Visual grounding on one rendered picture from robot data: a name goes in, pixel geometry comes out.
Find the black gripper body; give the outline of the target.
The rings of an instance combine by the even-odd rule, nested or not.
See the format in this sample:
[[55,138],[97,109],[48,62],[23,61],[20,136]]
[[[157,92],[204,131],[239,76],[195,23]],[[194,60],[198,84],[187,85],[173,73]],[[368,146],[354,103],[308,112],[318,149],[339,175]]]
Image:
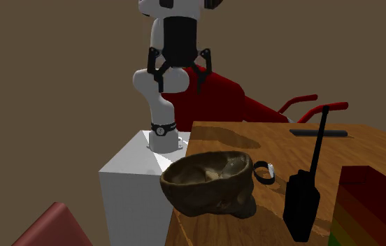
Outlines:
[[197,20],[172,16],[163,19],[164,47],[162,55],[171,67],[188,67],[198,56],[196,48]]

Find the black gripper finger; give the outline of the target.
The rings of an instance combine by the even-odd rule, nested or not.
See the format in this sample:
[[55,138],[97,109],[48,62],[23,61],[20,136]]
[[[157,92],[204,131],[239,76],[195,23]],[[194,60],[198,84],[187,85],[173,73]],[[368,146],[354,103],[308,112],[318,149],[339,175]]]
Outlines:
[[206,61],[206,69],[204,71],[201,71],[199,69],[199,66],[196,65],[194,62],[191,63],[190,68],[197,75],[197,89],[196,89],[196,91],[198,93],[200,93],[201,92],[201,86],[202,86],[202,84],[205,83],[206,77],[212,73],[212,60],[211,60],[211,53],[210,53],[209,48],[206,48],[202,51],[198,51],[198,55]]
[[[163,56],[165,59],[164,63],[156,69],[156,60],[159,56]],[[170,59],[168,57],[168,52],[166,48],[158,50],[154,47],[149,47],[148,49],[148,64],[147,64],[147,72],[153,75],[154,81],[158,84],[158,92],[164,92],[164,78],[163,75],[166,71],[171,67]]]

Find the red wheelbarrow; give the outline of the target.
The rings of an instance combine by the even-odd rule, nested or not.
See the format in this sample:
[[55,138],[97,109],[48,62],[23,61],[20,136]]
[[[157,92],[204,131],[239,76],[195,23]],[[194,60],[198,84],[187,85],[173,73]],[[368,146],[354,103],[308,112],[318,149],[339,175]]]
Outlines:
[[245,95],[236,82],[212,72],[205,83],[197,83],[198,75],[193,68],[186,68],[190,84],[184,92],[163,93],[175,110],[175,120],[181,131],[191,127],[194,121],[202,122],[275,122],[288,123],[284,112],[293,104],[315,101],[317,94],[290,99],[278,111],[273,110]]

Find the wooden table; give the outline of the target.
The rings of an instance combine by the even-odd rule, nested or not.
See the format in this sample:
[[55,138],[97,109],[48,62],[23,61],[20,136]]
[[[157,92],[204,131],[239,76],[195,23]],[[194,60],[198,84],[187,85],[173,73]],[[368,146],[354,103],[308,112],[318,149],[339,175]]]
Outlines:
[[316,139],[293,134],[297,124],[260,122],[195,122],[187,154],[242,151],[253,161],[273,164],[276,181],[255,183],[256,213],[247,219],[204,214],[188,217],[174,211],[164,246],[328,246],[341,169],[370,166],[386,175],[386,132],[363,124],[328,124],[345,137],[322,140],[315,174],[320,193],[310,238],[295,242],[283,220],[285,190],[291,175],[308,170]]

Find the black wristband with white piece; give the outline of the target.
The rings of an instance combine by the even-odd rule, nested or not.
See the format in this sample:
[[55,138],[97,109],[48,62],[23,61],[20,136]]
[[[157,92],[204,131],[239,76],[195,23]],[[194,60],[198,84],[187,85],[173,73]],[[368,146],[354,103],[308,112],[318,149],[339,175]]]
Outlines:
[[[268,168],[270,178],[263,178],[257,174],[256,170],[258,168]],[[257,161],[253,164],[253,175],[256,177],[257,181],[263,185],[272,185],[276,181],[276,174],[273,164],[270,164],[266,161]]]

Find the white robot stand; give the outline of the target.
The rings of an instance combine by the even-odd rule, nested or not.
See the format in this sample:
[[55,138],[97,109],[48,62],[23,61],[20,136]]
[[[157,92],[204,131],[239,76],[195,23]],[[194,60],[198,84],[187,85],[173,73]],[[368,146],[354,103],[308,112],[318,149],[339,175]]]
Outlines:
[[186,155],[189,132],[180,132],[182,148],[167,154],[148,149],[149,131],[140,130],[99,171],[110,246],[164,246],[173,206],[159,178]]

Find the brown rough bowl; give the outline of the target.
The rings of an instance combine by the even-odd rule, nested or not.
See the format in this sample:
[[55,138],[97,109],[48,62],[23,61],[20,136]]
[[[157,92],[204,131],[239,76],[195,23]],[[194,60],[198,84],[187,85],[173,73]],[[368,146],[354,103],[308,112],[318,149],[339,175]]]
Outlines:
[[188,217],[245,219],[257,211],[252,173],[252,159],[244,152],[204,152],[173,162],[159,181],[168,201]]

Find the dull red block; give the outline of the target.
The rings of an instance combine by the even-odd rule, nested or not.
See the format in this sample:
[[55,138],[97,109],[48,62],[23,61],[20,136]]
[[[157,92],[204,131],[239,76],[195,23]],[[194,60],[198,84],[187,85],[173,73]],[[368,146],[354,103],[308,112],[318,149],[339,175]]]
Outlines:
[[54,202],[11,246],[93,246],[64,203]]

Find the red rainbow striped box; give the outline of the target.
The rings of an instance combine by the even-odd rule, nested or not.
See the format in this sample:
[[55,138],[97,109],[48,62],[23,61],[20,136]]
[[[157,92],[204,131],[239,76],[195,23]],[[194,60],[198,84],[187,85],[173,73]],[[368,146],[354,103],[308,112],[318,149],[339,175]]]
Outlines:
[[328,246],[386,246],[386,175],[342,167]]

